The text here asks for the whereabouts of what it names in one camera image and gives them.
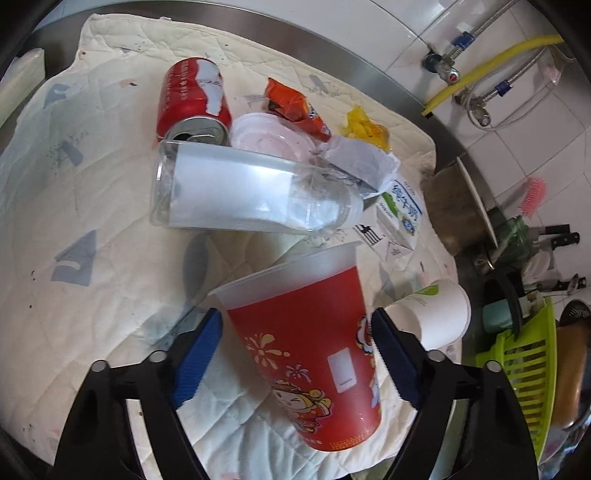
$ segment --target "orange snack wrapper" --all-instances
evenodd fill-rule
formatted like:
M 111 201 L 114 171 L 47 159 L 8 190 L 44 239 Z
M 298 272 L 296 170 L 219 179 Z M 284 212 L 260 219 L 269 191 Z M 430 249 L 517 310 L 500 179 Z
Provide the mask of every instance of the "orange snack wrapper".
M 330 129 L 303 93 L 269 78 L 265 96 L 269 99 L 269 111 L 278 113 L 309 136 L 321 142 L 328 142 L 332 137 Z

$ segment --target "green plastic basket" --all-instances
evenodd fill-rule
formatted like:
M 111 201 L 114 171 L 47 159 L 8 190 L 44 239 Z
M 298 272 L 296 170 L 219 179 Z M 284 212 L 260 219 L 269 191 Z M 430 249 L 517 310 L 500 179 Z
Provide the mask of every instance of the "green plastic basket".
M 538 462 L 550 429 L 556 392 L 556 320 L 552 301 L 521 331 L 517 341 L 510 330 L 499 333 L 490 351 L 479 353 L 476 364 L 489 360 L 503 366 L 530 429 Z

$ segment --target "soda can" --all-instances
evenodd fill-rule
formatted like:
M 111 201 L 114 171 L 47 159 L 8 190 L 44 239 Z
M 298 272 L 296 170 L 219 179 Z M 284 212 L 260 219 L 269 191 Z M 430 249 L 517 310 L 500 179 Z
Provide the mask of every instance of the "soda can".
M 228 145 L 232 117 L 218 66 L 192 57 L 174 64 L 160 94 L 159 139 Z

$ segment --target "pink scrubber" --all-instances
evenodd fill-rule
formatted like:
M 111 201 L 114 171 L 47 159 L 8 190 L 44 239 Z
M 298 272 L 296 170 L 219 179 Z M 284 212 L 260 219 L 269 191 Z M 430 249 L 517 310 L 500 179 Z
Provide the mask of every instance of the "pink scrubber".
M 519 209 L 527 218 L 531 218 L 538 210 L 546 197 L 547 187 L 544 179 L 531 177 L 527 181 L 527 193 L 521 202 Z

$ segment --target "clear plastic bottle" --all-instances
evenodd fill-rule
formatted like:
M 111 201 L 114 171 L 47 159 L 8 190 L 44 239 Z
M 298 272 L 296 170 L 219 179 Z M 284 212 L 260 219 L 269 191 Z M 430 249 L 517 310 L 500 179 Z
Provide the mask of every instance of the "clear plastic bottle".
M 308 235 L 358 223 L 363 200 L 324 168 L 196 142 L 163 141 L 152 223 Z

